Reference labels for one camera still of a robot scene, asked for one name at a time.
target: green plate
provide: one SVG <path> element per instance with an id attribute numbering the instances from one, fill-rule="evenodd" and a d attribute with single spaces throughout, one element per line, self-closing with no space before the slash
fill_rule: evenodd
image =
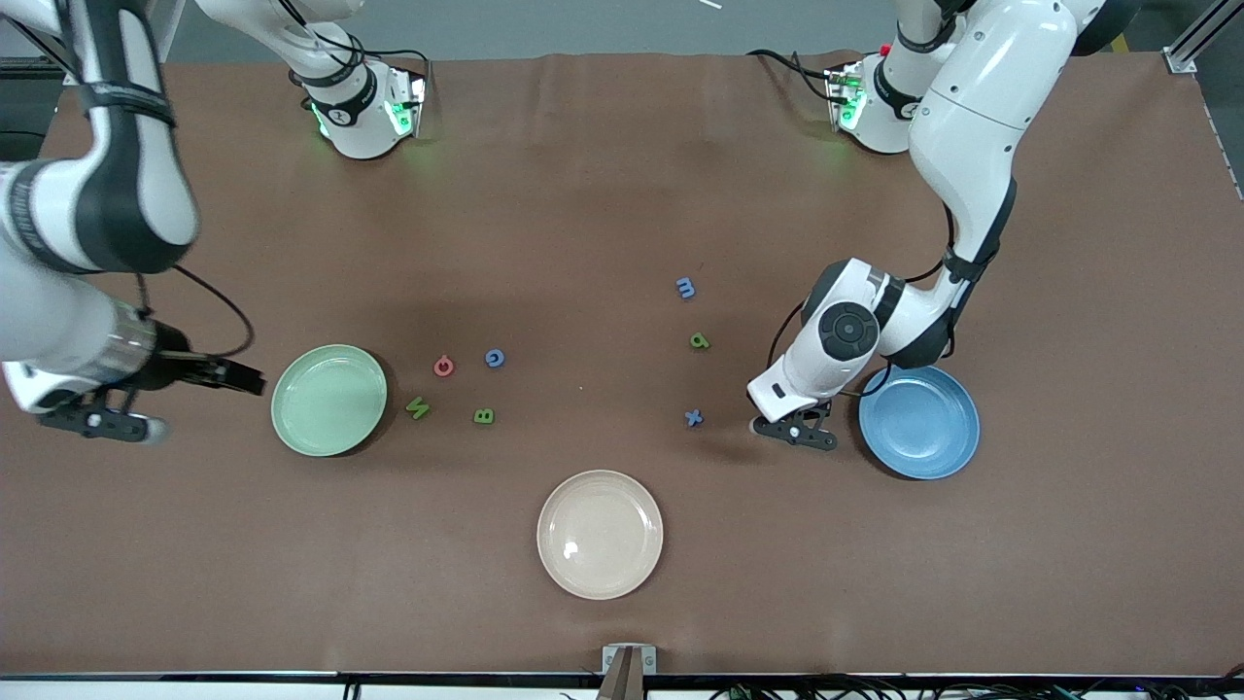
<path id="1" fill-rule="evenodd" d="M 325 344 L 302 356 L 272 392 L 272 428 L 296 453 L 340 455 L 376 430 L 388 400 L 384 371 L 353 344 Z"/>

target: black circular joint cap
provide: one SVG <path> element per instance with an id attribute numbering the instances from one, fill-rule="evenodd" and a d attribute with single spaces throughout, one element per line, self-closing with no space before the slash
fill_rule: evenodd
<path id="1" fill-rule="evenodd" d="M 838 301 L 826 308 L 817 327 L 825 353 L 840 363 L 871 353 L 881 332 L 872 311 L 855 301 Z"/>
<path id="2" fill-rule="evenodd" d="M 1097 10 L 1092 21 L 1076 39 L 1071 55 L 1088 56 L 1108 46 L 1116 36 L 1123 34 L 1127 25 L 1132 24 L 1136 12 L 1141 11 L 1141 2 L 1142 0 L 1106 0 L 1102 2 L 1101 10 Z"/>

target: white plate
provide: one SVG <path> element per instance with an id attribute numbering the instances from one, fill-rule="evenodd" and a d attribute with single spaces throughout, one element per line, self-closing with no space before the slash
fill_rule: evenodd
<path id="1" fill-rule="evenodd" d="M 549 496 L 536 548 L 557 586 L 580 598 L 608 601 L 648 578 L 664 537 L 661 511 L 643 485 L 596 470 L 567 479 Z"/>

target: brown table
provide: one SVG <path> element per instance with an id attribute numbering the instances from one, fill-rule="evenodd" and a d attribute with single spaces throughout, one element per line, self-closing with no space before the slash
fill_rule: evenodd
<path id="1" fill-rule="evenodd" d="M 0 403 L 0 670 L 577 670 L 617 640 L 677 673 L 1244 658 L 1244 210 L 1192 77 L 1157 55 L 1072 61 L 944 363 L 980 450 L 916 484 L 867 456 L 850 402 L 829 455 L 744 428 L 744 385 L 827 262 L 911 275 L 940 254 L 940 205 L 906 158 L 831 134 L 756 58 L 437 73 L 432 140 L 351 162 L 284 66 L 168 68 L 203 210 L 185 264 L 255 320 L 244 361 L 275 382 L 313 346 L 366 347 L 389 420 L 360 454 L 312 460 L 266 399 L 144 397 L 175 431 L 156 449 Z M 65 107 L 53 155 L 87 143 Z M 197 347 L 238 339 L 183 279 L 152 293 Z M 591 603 L 545 574 L 534 530 L 559 482 L 601 467 L 648 486 L 667 538 L 642 588 Z"/>

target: gray floor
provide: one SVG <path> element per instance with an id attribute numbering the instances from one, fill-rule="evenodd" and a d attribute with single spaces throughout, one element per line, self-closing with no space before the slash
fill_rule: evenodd
<path id="1" fill-rule="evenodd" d="M 768 47 L 816 53 L 872 50 L 893 36 L 880 0 L 374 0 L 345 26 L 372 48 L 433 58 L 522 58 L 546 53 L 744 53 Z M 1126 32 L 1133 51 L 1169 44 L 1209 0 L 1148 0 Z M 169 52 L 174 62 L 274 61 L 264 46 L 203 15 L 192 0 Z M 1198 80 L 1227 153 L 1244 168 L 1244 20 L 1197 61 Z M 0 127 L 44 132 L 60 86 L 0 80 Z M 37 139 L 0 133 L 0 158 L 25 159 Z"/>

